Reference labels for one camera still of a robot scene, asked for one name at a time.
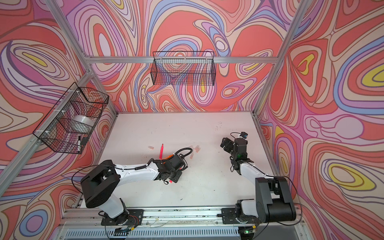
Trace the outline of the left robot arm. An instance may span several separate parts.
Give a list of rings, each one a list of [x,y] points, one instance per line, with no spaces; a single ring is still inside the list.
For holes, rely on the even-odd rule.
[[[83,194],[86,207],[98,208],[103,214],[103,226],[138,226],[140,220],[127,209],[124,201],[115,196],[117,187],[140,181],[162,181],[166,185],[177,183],[184,170],[188,168],[185,157],[177,151],[165,159],[150,159],[144,165],[116,165],[112,160],[105,160],[94,165],[87,175],[82,177],[79,192]]]

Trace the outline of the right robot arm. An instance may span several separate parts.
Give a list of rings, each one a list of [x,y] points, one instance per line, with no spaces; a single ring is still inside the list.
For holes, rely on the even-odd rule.
[[[223,138],[221,148],[229,153],[231,171],[249,180],[255,187],[253,199],[238,200],[233,209],[224,208],[219,215],[224,224],[278,223],[283,226],[299,224],[288,177],[272,176],[261,171],[248,158],[248,141],[239,137],[234,140]]]

